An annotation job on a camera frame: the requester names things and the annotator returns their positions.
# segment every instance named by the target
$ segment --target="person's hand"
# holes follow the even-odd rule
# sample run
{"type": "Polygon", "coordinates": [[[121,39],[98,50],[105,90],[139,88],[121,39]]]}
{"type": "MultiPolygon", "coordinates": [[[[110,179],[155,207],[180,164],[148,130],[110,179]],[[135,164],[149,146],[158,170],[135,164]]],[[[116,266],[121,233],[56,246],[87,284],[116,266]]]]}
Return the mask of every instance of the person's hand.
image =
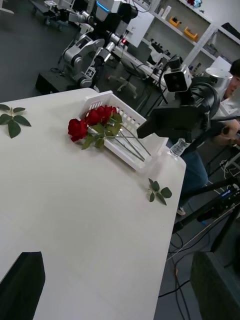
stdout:
{"type": "Polygon", "coordinates": [[[228,121],[225,124],[222,133],[215,138],[213,138],[213,142],[217,143],[218,145],[226,146],[230,144],[232,141],[236,139],[236,134],[240,130],[240,124],[237,120],[228,121]]]}

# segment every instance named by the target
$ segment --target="white table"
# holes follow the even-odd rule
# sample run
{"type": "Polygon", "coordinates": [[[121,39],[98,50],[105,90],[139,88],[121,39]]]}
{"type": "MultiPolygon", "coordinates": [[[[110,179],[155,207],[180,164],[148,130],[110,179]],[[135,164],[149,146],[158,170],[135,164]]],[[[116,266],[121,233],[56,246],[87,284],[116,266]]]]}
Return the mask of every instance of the white table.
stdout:
{"type": "Polygon", "coordinates": [[[46,282],[34,320],[152,320],[185,172],[166,153],[148,176],[68,137],[92,89],[6,102],[32,127],[0,126],[0,279],[21,252],[41,251],[46,282]],[[147,178],[169,187],[167,206],[147,178]]]}

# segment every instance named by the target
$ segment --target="white plastic basket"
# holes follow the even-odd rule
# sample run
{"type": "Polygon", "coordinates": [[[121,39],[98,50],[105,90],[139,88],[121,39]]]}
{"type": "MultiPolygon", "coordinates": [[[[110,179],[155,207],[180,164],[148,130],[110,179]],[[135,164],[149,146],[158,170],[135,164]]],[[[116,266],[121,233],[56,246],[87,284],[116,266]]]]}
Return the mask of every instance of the white plastic basket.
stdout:
{"type": "MultiPolygon", "coordinates": [[[[96,109],[99,106],[112,106],[116,107],[117,112],[122,117],[122,124],[130,130],[137,137],[137,128],[143,124],[146,119],[134,111],[131,107],[125,104],[122,100],[118,99],[112,91],[106,91],[102,93],[97,93],[95,96],[86,97],[84,99],[84,106],[79,115],[81,119],[85,114],[91,110],[96,109]]],[[[144,162],[129,153],[122,145],[118,143],[119,139],[108,140],[106,139],[104,145],[115,153],[119,158],[125,161],[129,166],[134,168],[138,172],[144,172],[157,158],[159,151],[164,148],[167,144],[168,139],[158,137],[155,133],[149,135],[148,137],[141,139],[140,142],[145,146],[145,148],[151,154],[148,155],[142,148],[141,154],[144,156],[144,162]]],[[[129,139],[131,144],[133,144],[137,149],[140,148],[139,142],[136,139],[129,139]]]]}

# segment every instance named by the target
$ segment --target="white robot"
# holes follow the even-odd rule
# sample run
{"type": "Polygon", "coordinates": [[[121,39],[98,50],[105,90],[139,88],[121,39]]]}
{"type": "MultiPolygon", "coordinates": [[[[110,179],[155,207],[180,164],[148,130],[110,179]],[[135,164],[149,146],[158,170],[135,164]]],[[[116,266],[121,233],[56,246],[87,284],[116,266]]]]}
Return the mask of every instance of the white robot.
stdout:
{"type": "Polygon", "coordinates": [[[102,66],[122,41],[138,10],[124,0],[80,0],[78,9],[80,13],[70,12],[68,20],[89,24],[93,31],[83,34],[64,51],[64,65],[78,88],[93,88],[102,66]],[[86,65],[85,57],[90,52],[95,52],[95,56],[90,65],[86,65]]]}

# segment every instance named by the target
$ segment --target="floor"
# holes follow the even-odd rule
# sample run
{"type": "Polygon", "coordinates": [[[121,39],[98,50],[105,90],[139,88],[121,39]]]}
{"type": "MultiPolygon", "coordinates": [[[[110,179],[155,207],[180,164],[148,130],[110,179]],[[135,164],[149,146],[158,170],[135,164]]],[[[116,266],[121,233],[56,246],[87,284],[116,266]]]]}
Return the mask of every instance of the floor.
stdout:
{"type": "MultiPolygon", "coordinates": [[[[28,0],[9,0],[8,3],[4,2],[3,5],[5,8],[14,11],[15,15],[11,16],[0,13],[0,103],[40,95],[35,89],[38,73],[57,66],[60,55],[71,42],[76,32],[76,29],[72,26],[64,28],[62,32],[59,32],[54,24],[45,26],[43,24],[43,17],[40,14],[37,13],[36,16],[32,15],[32,6],[28,0]]],[[[99,89],[101,91],[113,90],[122,100],[136,109],[145,96],[146,91],[148,93],[148,86],[141,80],[133,78],[131,82],[136,85],[138,92],[137,99],[133,99],[133,96],[127,89],[122,92],[117,92],[118,84],[114,81],[107,80],[109,75],[116,74],[121,74],[124,77],[127,76],[126,72],[122,70],[120,66],[114,68],[114,66],[109,63],[101,76],[98,86],[99,89]]],[[[158,92],[154,90],[145,109],[142,110],[142,114],[147,113],[147,109],[153,104],[157,96],[158,92]]],[[[217,153],[218,149],[219,147],[208,144],[201,147],[199,152],[203,162],[206,163],[209,161],[209,159],[217,153]]],[[[216,160],[213,167],[216,167],[222,159],[227,159],[228,156],[229,151],[223,154],[220,159],[216,160]]],[[[211,181],[219,181],[222,178],[223,172],[220,170],[211,177],[211,181]]],[[[207,195],[201,195],[191,199],[185,208],[187,213],[190,214],[193,210],[199,208],[203,202],[209,201],[215,195],[214,192],[210,192],[207,195]]],[[[210,238],[208,238],[208,236],[204,237],[196,246],[184,252],[184,254],[187,255],[178,265],[178,278],[180,283],[183,283],[190,277],[193,255],[188,253],[200,249],[208,251],[211,247],[210,244],[221,230],[222,225],[222,223],[218,224],[209,233],[210,238]]],[[[206,225],[193,221],[180,231],[179,234],[183,242],[186,243],[205,227],[206,225]]],[[[223,266],[232,260],[234,241],[239,235],[240,224],[236,222],[216,253],[223,266]]],[[[180,240],[176,235],[172,236],[171,242],[175,246],[180,245],[180,240]]],[[[173,260],[176,262],[181,256],[182,254],[180,253],[175,256],[173,260]]],[[[232,267],[229,267],[227,270],[235,281],[240,284],[240,280],[233,272],[232,267]]],[[[174,288],[173,264],[172,261],[169,260],[165,266],[160,294],[174,290],[174,288]]],[[[201,320],[198,302],[191,284],[186,284],[186,286],[182,288],[182,291],[189,308],[191,319],[201,320]]],[[[184,308],[182,298],[179,298],[179,303],[181,308],[184,308]]],[[[185,319],[188,319],[184,309],[183,315],[185,319]]],[[[175,294],[170,294],[158,300],[154,320],[165,319],[182,319],[176,303],[175,294]]]]}

